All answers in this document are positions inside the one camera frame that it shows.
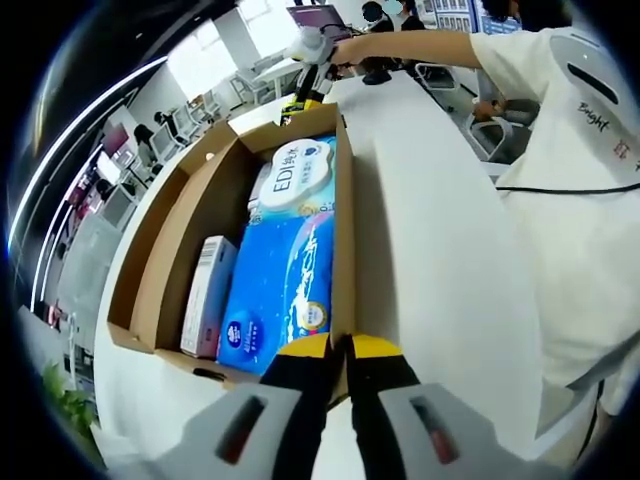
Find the person's right hand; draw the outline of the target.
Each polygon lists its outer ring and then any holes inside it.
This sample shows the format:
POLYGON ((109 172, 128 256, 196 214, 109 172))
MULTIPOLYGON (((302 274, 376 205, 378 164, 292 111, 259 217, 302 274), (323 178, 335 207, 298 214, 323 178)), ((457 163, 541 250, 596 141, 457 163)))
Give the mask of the person's right hand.
POLYGON ((329 60, 338 72, 343 73, 351 67, 357 66, 361 61, 361 56, 350 42, 342 42, 333 48, 329 60))

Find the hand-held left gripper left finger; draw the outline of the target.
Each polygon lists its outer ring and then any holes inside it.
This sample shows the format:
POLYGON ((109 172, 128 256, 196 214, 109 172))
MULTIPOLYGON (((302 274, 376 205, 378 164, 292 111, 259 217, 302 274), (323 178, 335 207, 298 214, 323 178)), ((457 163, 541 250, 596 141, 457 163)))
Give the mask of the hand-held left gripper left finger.
POLYGON ((191 419, 156 464, 166 479, 308 479, 336 386, 327 334, 284 346, 257 383, 191 419))

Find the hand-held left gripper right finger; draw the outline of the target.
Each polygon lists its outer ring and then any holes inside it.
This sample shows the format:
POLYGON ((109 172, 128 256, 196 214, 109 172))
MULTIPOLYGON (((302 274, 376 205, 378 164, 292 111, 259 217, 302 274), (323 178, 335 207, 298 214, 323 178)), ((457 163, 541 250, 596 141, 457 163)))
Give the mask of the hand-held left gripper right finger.
POLYGON ((537 467, 497 441, 492 423, 402 351, 369 335, 345 339, 352 424, 369 479, 534 479, 537 467))

